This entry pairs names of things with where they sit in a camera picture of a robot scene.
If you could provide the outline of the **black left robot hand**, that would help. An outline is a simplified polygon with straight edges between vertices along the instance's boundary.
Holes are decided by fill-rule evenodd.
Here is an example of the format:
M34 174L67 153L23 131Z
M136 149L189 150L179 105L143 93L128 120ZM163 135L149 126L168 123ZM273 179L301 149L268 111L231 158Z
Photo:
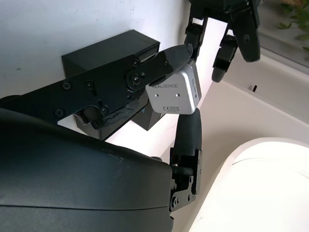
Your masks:
M219 83L239 49L246 62L260 59L258 35L258 0L191 0L184 43L193 46L191 59L197 60L209 18L227 23L212 72L212 81Z

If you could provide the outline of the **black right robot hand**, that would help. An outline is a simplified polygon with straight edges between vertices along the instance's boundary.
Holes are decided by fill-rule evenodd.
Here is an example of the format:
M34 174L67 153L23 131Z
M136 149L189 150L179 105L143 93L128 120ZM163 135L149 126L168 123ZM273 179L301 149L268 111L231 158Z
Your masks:
M0 229L3 232L170 232L170 215L199 194L200 111L178 118L165 163L58 124L84 116L94 128L114 123L147 85L188 63L190 44L141 62L135 55L0 101Z

